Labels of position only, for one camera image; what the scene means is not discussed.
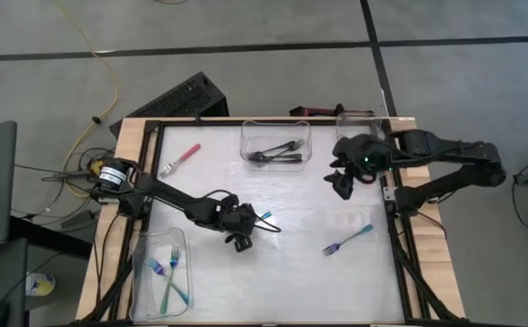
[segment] white table surface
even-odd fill
[[[312,127],[313,156],[301,172],[245,169],[240,133],[240,126],[166,127],[159,167],[196,143],[202,148],[162,181],[197,197],[215,189],[236,193],[258,214],[272,212],[269,222],[283,231],[255,229],[254,247],[237,253],[232,243],[224,243],[224,234],[196,227],[183,213],[155,201],[149,232],[181,228],[190,248],[194,306],[166,320],[401,322],[380,184],[355,182],[353,196],[343,201],[323,180],[334,171],[329,163],[335,127]],[[368,223],[372,232],[323,256],[324,247]]]

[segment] black cable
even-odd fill
[[[5,296],[3,297],[3,299],[1,299],[0,302],[3,302],[7,296],[9,296],[9,294],[15,289],[15,287],[17,287],[21,282],[24,282],[25,281],[25,278],[27,278],[27,275],[29,274],[32,274],[32,273],[35,273],[37,272],[39,269],[43,268],[46,264],[48,264],[49,262],[51,262],[56,256],[60,255],[61,253],[56,253],[54,255],[52,255],[51,257],[49,257],[49,259],[45,260],[42,264],[40,264],[39,266],[37,266],[37,268],[33,269],[30,273],[26,274],[24,276],[24,278],[20,279],[18,282],[15,283],[15,285],[13,285],[12,288],[9,289],[9,291],[7,291],[7,293],[5,294]]]
[[[205,195],[203,195],[201,197],[198,197],[198,198],[196,198],[194,200],[187,201],[187,202],[188,203],[193,203],[193,202],[201,201],[201,200],[203,200],[203,199],[205,199],[205,198],[207,198],[207,197],[209,197],[209,196],[211,196],[211,195],[213,195],[215,193],[225,193],[227,195],[233,195],[231,192],[229,192],[227,190],[214,190],[214,191],[211,191],[211,192],[209,192],[209,193],[207,193],[207,194],[205,194]]]
[[[117,214],[112,221],[110,222],[110,225],[108,226],[108,229],[106,230],[106,234],[104,235],[104,240],[102,241],[102,254],[100,259],[100,273],[103,273],[104,271],[104,256],[105,256],[105,250],[106,250],[106,241],[108,240],[108,234],[112,230],[112,226],[115,224],[116,220],[120,217],[120,214]]]
[[[444,194],[445,196],[443,196],[443,195],[440,196],[441,198],[438,197],[436,200],[433,200],[433,199],[432,200],[427,200],[427,202],[430,203],[430,204],[442,203],[443,201],[445,201],[445,200],[449,199],[450,197],[452,197],[452,195],[454,195],[456,192],[457,192],[457,190],[451,191],[450,193],[447,193],[447,195]]]
[[[73,230],[65,230],[65,231],[58,231],[58,232],[59,233],[72,233],[72,232],[82,231],[82,230],[84,230],[84,229],[86,229],[86,228],[88,228],[88,227],[90,227],[92,225],[95,225],[96,223],[98,223],[97,220],[95,220],[95,221],[93,221],[93,222],[91,222],[91,223],[89,223],[87,225],[84,225],[82,227],[75,228]]]
[[[439,223],[438,221],[436,221],[434,218],[428,216],[427,214],[425,213],[422,213],[422,212],[417,212],[419,213],[423,218],[425,218],[425,220],[427,220],[429,223],[432,223],[434,225],[436,225],[437,227],[441,228],[442,231],[443,231],[443,235],[445,236],[445,239],[447,240],[447,231],[445,231],[445,227],[443,227],[443,225],[441,223]]]
[[[523,169],[521,169],[520,172],[517,173],[515,176],[523,174],[527,169],[528,169],[528,164]],[[516,180],[514,179],[514,181],[512,182],[512,205],[514,207],[514,212],[516,213],[516,217],[518,218],[518,221],[522,225],[524,225],[524,227],[528,228],[528,223],[526,223],[524,219],[522,219],[522,216],[518,212],[518,206],[516,205],[515,189],[516,189]]]
[[[17,164],[17,163],[15,163],[14,166],[17,167],[17,168],[23,168],[23,169],[28,169],[28,170],[34,170],[34,171],[38,171],[38,172],[45,172],[45,173],[62,173],[62,172],[59,172],[59,171],[54,171],[54,170],[49,170],[49,169],[44,169],[44,168],[37,168],[37,167],[32,167],[32,166],[27,166],[27,165]]]
[[[69,185],[71,185],[71,186],[77,188],[77,189],[80,190],[80,191],[83,191],[83,192],[88,193],[88,190],[86,190],[84,187],[78,186],[78,185],[76,185],[76,184],[74,184],[74,183],[71,183],[71,182],[69,182],[69,181],[65,181],[65,183],[67,183],[67,184],[69,184]]]
[[[268,228],[265,228],[265,227],[262,227],[262,226],[258,226],[258,225],[254,225],[255,228],[259,228],[261,230],[264,230],[264,231],[267,231],[267,232],[270,232],[270,233],[279,233],[282,231],[282,229],[278,226],[275,226],[275,225],[272,225],[270,224],[269,222],[267,222],[265,219],[262,219],[260,216],[256,216],[257,219],[262,222],[262,223],[265,223],[266,225],[270,226],[273,228],[273,230],[271,229],[268,229]]]
[[[72,154],[72,155],[70,156],[70,159],[71,159],[73,156],[75,156],[75,155],[79,155],[79,154],[81,154],[81,153],[75,153],[75,154]],[[65,164],[64,164],[64,168],[62,169],[62,171],[64,171],[64,170],[67,168],[67,164],[68,164],[68,163],[65,163]],[[20,210],[16,210],[15,208],[11,208],[11,211],[13,211],[13,212],[17,212],[17,213],[23,213],[23,214],[25,214],[25,217],[20,217],[20,218],[22,218],[22,219],[32,219],[32,218],[34,218],[34,217],[38,217],[38,216],[39,216],[39,217],[47,217],[47,218],[61,218],[61,217],[59,217],[59,216],[46,215],[46,214],[43,214],[43,213],[49,211],[49,208],[50,208],[52,205],[54,205],[54,203],[56,203],[57,200],[59,200],[59,198],[62,196],[62,192],[63,192],[63,191],[64,191],[64,183],[61,183],[61,184],[60,184],[60,188],[59,188],[57,194],[56,194],[55,197],[54,197],[54,200],[52,200],[52,201],[51,201],[51,202],[50,202],[50,203],[49,203],[49,204],[48,204],[48,205],[47,205],[42,211],[40,211],[40,212],[38,212],[38,213],[27,213],[27,212],[23,212],[23,211],[20,211]]]
[[[447,154],[451,151],[455,151],[455,150],[467,150],[467,149],[471,149],[475,146],[478,146],[480,144],[482,144],[482,142],[474,142],[472,144],[469,144],[467,146],[455,146],[453,148],[449,148],[449,149],[445,149],[445,150],[442,150],[438,153],[435,153],[435,154],[429,154],[429,155],[423,155],[423,156],[420,156],[420,155],[414,155],[414,154],[409,154],[403,150],[400,150],[399,148],[396,147],[396,145],[392,145],[392,144],[389,144],[388,142],[386,141],[383,141],[383,140],[373,140],[373,142],[377,143],[377,144],[382,144],[386,147],[388,147],[389,149],[395,151],[395,152],[398,152],[402,155],[405,155],[409,158],[413,158],[413,159],[419,159],[419,160],[423,160],[423,159],[430,159],[430,158],[435,158],[436,156],[438,155],[441,155],[441,154]]]
[[[47,222],[47,223],[36,223],[36,225],[38,225],[38,226],[46,226],[46,225],[48,225],[48,224],[59,223],[59,222],[65,220],[65,219],[67,219],[67,218],[70,218],[70,217],[72,217],[74,214],[76,214],[76,213],[80,212],[82,209],[84,209],[84,208],[90,203],[90,200],[91,200],[90,198],[86,198],[86,199],[82,202],[82,204],[80,204],[80,205],[79,205],[77,208],[75,208],[72,212],[70,212],[70,213],[68,213],[68,214],[66,214],[66,215],[64,215],[64,216],[59,217],[59,219],[56,219],[56,220],[54,220],[54,221],[52,221],[52,222]]]
[[[96,303],[99,303],[100,299],[102,298],[102,294],[100,292],[100,282],[102,281],[102,274],[100,273],[100,265],[98,262],[98,248],[96,246],[96,235],[94,235],[92,245],[94,246],[94,259],[96,260],[96,280],[98,281],[98,284],[96,286]]]
[[[86,164],[85,166],[85,169],[86,170],[89,170],[90,169],[90,163],[98,156],[102,156],[104,157],[105,155],[108,155],[108,154],[113,154],[115,151],[114,149],[106,149],[106,148],[102,148],[102,147],[93,147],[93,148],[89,148],[89,149],[86,149],[82,152],[82,155],[80,155],[80,159],[78,159],[78,170],[83,170],[82,169],[82,161],[84,160],[84,157],[87,155],[87,153],[91,152],[91,151],[102,151],[100,154],[95,154],[93,156],[90,156],[90,160],[88,161],[88,163]]]

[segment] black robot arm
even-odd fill
[[[133,175],[135,182],[127,182]],[[210,198],[214,193],[227,193],[222,200]],[[180,210],[195,225],[219,232],[229,232],[226,243],[234,240],[236,251],[252,247],[250,235],[259,218],[249,203],[239,204],[237,195],[217,190],[200,198],[183,193],[173,186],[156,180],[148,173],[140,172],[135,162],[112,159],[100,171],[99,183],[90,191],[95,200],[118,199],[118,212],[134,219],[148,215],[146,198],[154,198]]]
[[[392,197],[397,211],[413,212],[429,199],[469,185],[495,187],[506,178],[500,155],[493,144],[444,140],[423,130],[402,131],[389,136],[385,141],[359,134],[350,139],[344,137],[336,143],[333,155],[337,160],[331,163],[331,167],[344,168],[344,174],[337,171],[324,179],[333,184],[343,199],[350,198],[354,178],[362,183],[372,183],[380,172],[433,162],[463,166],[424,185],[395,189]]]

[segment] black floor stripe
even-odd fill
[[[289,50],[321,50],[321,49],[352,49],[369,47],[371,44],[363,41],[352,42],[316,42],[316,43],[288,43],[274,45],[224,45],[198,46],[185,48],[157,48],[140,50],[100,51],[101,57],[127,57],[148,55],[199,55],[199,54],[228,54],[244,52],[267,52]],[[89,52],[49,53],[49,54],[0,54],[0,61],[14,60],[49,60],[49,59],[79,59],[91,58]]]
[[[381,47],[433,46],[433,45],[503,45],[528,43],[528,36],[475,37],[430,40],[381,41]]]
[[[376,35],[376,29],[374,28],[373,16],[371,15],[371,8],[369,7],[368,0],[360,0],[361,7],[363,8],[364,23],[366,24],[366,32],[369,35],[369,41],[371,43],[371,50],[373,51],[374,65],[376,67],[376,73],[379,78],[379,85],[383,91],[384,105],[386,106],[387,113],[390,116],[397,116],[397,109],[394,106],[393,92],[391,92],[391,86],[389,85],[389,77],[387,76],[387,70],[384,67],[383,55],[381,54],[381,48],[379,47],[379,40]]]
[[[439,46],[439,45],[502,45],[528,43],[528,36],[480,37],[459,39],[430,39],[430,40],[396,40],[376,41],[376,32],[369,32],[369,41],[351,42],[315,42],[315,43],[287,43],[275,45],[223,45],[196,46],[182,48],[155,48],[137,50],[101,51],[102,57],[128,57],[148,55],[199,55],[199,54],[229,54],[243,52],[289,51],[289,50],[321,50],[321,49],[352,49],[406,46]],[[0,54],[0,61],[23,60],[52,60],[52,59],[80,59],[91,58],[89,52],[42,53],[42,54]],[[387,103],[394,110],[394,104]]]

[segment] black metal frame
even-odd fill
[[[25,238],[32,245],[80,259],[90,259],[92,244],[64,233],[30,223],[24,219],[9,217],[9,240]]]
[[[258,122],[263,122],[263,123],[286,123],[287,121],[286,120],[270,120],[270,119],[265,119],[265,117],[262,117],[262,118],[259,118],[259,119],[255,119],[256,121]],[[143,146],[142,146],[142,149],[141,149],[141,153],[140,153],[140,158],[141,160],[139,160],[139,163],[143,164],[144,162],[144,159],[146,157],[146,154],[147,154],[147,151],[148,151],[148,147],[149,147],[149,144],[148,144],[148,139],[150,138],[150,132],[153,131],[154,129],[158,129],[157,130],[157,136],[156,136],[156,144],[154,145],[154,155],[153,155],[153,161],[152,161],[152,169],[151,169],[151,175],[152,176],[156,176],[157,173],[158,173],[158,164],[159,164],[159,161],[160,161],[160,156],[161,156],[161,150],[162,150],[162,144],[163,144],[163,140],[164,140],[164,129],[166,127],[172,127],[172,126],[241,126],[242,124],[242,120],[233,120],[233,121],[201,121],[201,120],[194,120],[194,121],[183,121],[183,122],[177,122],[177,121],[146,121],[146,125],[145,125],[145,128],[144,128],[144,139],[143,139]],[[334,120],[332,119],[326,119],[326,120],[311,120],[311,121],[308,121],[308,123],[310,125],[324,125],[324,126],[327,126],[327,125],[334,125]],[[387,123],[384,124],[384,130],[386,132],[390,131],[390,125]],[[401,179],[400,179],[400,175],[399,175],[399,172],[398,171],[394,171],[394,173],[396,173],[396,176],[398,178],[398,181],[397,181],[397,178],[395,178],[395,183],[397,186],[401,185]],[[381,184],[382,186],[386,186],[386,180],[384,178],[381,179]],[[390,210],[386,210],[387,208],[385,207],[385,212],[386,212],[386,215],[387,215],[387,222],[389,224],[389,230],[390,231],[396,231],[396,226],[395,226],[395,223],[394,223],[394,220],[395,220],[395,214],[393,212],[391,212]],[[411,227],[411,224],[409,223],[409,218],[408,217],[404,217],[404,219],[406,220],[406,225],[405,223],[403,224],[403,229],[405,230],[405,241],[407,242],[407,244],[409,244],[410,246],[408,246],[408,249],[409,249],[409,255],[410,255],[410,258],[411,258],[411,261],[413,262],[413,265],[415,265],[415,268],[417,269],[417,272],[419,272],[421,274],[421,271],[420,271],[420,267],[419,267],[419,261],[418,261],[418,257],[417,257],[417,251],[416,251],[416,246],[415,246],[415,242],[414,242],[414,237],[413,237],[413,230],[412,230],[412,227]],[[148,228],[148,221],[143,221],[143,227],[141,228],[141,232],[143,231],[146,231]],[[132,237],[132,233],[130,234],[125,234],[125,238],[123,239],[123,243],[122,243],[122,250],[121,252],[123,251],[127,251],[128,249],[128,244],[130,243],[130,239]],[[391,242],[393,243],[394,241],[394,237],[398,237],[396,235],[396,233],[390,233],[390,237],[391,237]],[[407,283],[406,283],[406,279],[405,279],[405,275],[404,275],[404,271],[403,271],[403,266],[401,265],[401,263],[394,259],[394,266],[395,266],[395,272],[396,272],[396,275],[397,275],[397,282],[398,282],[398,285],[399,285],[399,292],[400,292],[400,297],[401,297],[401,305],[402,305],[402,308],[403,308],[403,317],[405,319],[406,322],[410,321],[413,316],[412,316],[412,311],[411,311],[411,302],[409,300],[409,292],[408,292],[408,289],[407,289]],[[125,267],[124,263],[119,263],[118,265],[118,271],[120,271],[121,269],[123,269]],[[426,301],[423,297],[423,295],[417,290],[417,294],[420,298],[420,306],[423,305],[424,308],[427,310],[427,313],[429,313],[428,311],[428,306],[426,304]],[[117,294],[116,296],[116,299],[115,299],[115,303],[119,303],[120,302],[120,294]],[[129,298],[129,307],[130,307],[130,304],[132,303],[132,294],[130,295],[130,298]],[[116,319],[116,316],[109,316],[109,319]]]
[[[138,154],[138,164],[140,165],[140,167],[144,167],[146,165],[146,155],[148,153],[148,145],[150,142],[151,133],[156,129],[157,125],[158,124],[153,121],[147,121],[144,124],[143,141],[141,143],[140,153]],[[116,268],[116,274],[121,272],[122,269],[128,264],[128,250],[129,250],[130,240],[133,237],[133,232],[134,232],[134,220],[129,219],[126,221],[125,236],[120,246],[120,256],[118,257],[118,266]],[[120,305],[120,293],[118,293],[118,296],[116,296],[113,299],[112,303],[110,304],[108,320],[115,320],[117,318],[119,305]]]

